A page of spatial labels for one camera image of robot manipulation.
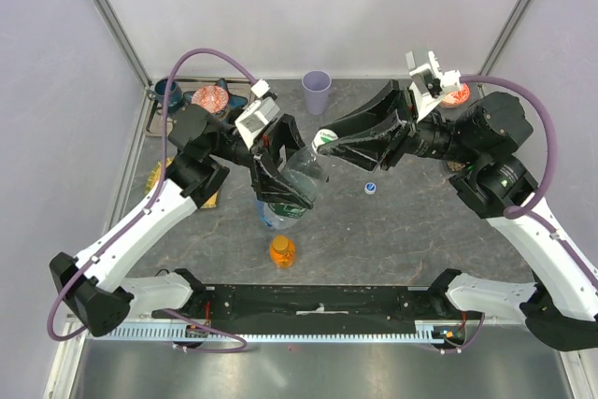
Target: small blue and white object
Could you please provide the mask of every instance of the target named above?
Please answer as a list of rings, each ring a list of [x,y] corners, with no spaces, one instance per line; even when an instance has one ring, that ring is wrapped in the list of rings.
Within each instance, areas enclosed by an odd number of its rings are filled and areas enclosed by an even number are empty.
[[[368,182],[367,184],[365,184],[365,188],[363,190],[368,195],[373,195],[374,193],[376,193],[376,184],[374,184],[373,182]]]

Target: cup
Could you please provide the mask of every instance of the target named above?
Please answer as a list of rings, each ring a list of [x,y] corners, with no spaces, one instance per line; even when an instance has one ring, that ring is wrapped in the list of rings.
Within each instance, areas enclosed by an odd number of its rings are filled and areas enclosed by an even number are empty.
[[[332,83],[330,75],[321,70],[314,70],[304,75],[301,84],[309,114],[319,116],[326,110]]]
[[[168,78],[162,78],[153,87],[153,92],[149,94],[152,100],[157,101],[161,105],[164,103],[164,95],[166,94],[166,83]],[[176,81],[173,81],[170,87],[170,98],[168,99],[168,114],[173,114],[183,106],[183,91],[178,86]]]

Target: gray floor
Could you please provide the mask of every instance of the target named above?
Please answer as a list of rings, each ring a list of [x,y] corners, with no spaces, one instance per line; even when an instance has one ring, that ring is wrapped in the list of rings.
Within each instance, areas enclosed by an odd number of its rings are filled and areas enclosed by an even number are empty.
[[[369,100],[385,82],[336,80],[321,117],[306,112],[300,81],[271,84],[309,142],[321,125]],[[158,138],[145,139],[129,207],[143,198],[159,149]],[[180,223],[131,276],[186,267],[206,282],[429,285],[451,267],[483,278],[531,279],[510,244],[457,198],[440,162],[406,156],[389,172],[366,173],[340,161],[334,169],[316,208],[285,233],[298,251],[291,269],[270,262],[273,233],[259,219],[249,170],[233,167],[218,207]],[[363,192],[367,181],[377,184],[376,194]]]
[[[521,330],[485,326],[461,355],[410,345],[262,344],[183,354],[166,343],[85,344],[71,399],[570,399],[559,354]]]

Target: marble tabletop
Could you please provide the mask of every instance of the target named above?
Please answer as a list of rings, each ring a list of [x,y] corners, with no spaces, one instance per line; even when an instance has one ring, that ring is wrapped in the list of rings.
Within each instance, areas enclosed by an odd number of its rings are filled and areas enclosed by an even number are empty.
[[[320,117],[307,113],[300,80],[270,84],[309,142],[321,125],[366,102],[386,82],[335,80],[330,106]],[[129,208],[143,198],[159,159],[160,139],[146,137]],[[232,166],[218,206],[178,224],[130,276],[188,268],[204,282],[429,285],[445,268],[458,268],[482,278],[532,279],[508,241],[459,200],[441,162],[407,155],[388,172],[368,173],[341,161],[333,170],[315,208],[284,231],[297,248],[291,268],[270,261],[267,250],[275,233],[259,218],[249,170]],[[377,184],[373,195],[363,191],[368,181]]]

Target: wall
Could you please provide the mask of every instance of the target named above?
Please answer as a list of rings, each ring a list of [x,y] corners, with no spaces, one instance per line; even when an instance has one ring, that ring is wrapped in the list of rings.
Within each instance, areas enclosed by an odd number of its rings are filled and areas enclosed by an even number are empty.
[[[0,0],[0,10],[0,397],[29,399],[56,350],[48,263],[100,235],[142,87],[91,0]]]
[[[598,264],[596,30],[596,0],[534,0],[492,73],[523,84],[547,105],[559,143],[558,170],[548,201],[594,264]],[[539,178],[546,145],[537,122],[536,132],[520,152]],[[583,352],[582,361],[598,392],[598,351]]]
[[[398,77],[405,53],[477,72],[516,0],[110,0],[153,77],[189,48],[224,50],[265,77]],[[235,74],[213,58],[182,73]]]

